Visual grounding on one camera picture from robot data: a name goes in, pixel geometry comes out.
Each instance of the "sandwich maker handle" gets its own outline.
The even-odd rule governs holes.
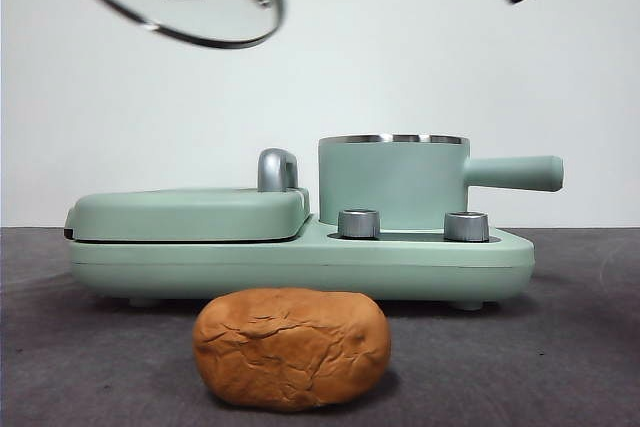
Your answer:
[[[258,159],[258,192],[286,192],[298,187],[298,161],[283,149],[266,149]]]
[[[562,188],[564,168],[555,156],[468,159],[467,185],[556,192]]]

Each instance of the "silver knob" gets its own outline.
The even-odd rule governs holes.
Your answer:
[[[444,214],[444,238],[458,242],[489,240],[489,219],[481,212],[450,212]]]
[[[338,234],[349,239],[375,239],[380,235],[380,214],[368,209],[341,210]]]

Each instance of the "saucepan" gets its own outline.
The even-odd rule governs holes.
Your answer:
[[[439,229],[467,210],[470,186],[555,192],[564,176],[559,157],[472,159],[469,140],[449,135],[329,137],[318,150],[320,221],[333,225],[341,210],[371,209],[383,229]]]

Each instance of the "stainless steel rim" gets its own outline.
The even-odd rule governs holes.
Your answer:
[[[429,134],[370,134],[344,135],[341,137],[325,137],[320,139],[323,144],[360,144],[376,142],[419,142],[424,144],[468,144],[469,139],[452,135]]]

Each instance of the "gray floor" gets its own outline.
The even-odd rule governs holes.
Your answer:
[[[525,294],[477,313],[382,302],[381,383],[284,415],[208,394],[190,345],[203,302],[101,298],[70,276],[61,230],[3,229],[4,425],[640,425],[640,229],[513,232],[536,244]]]

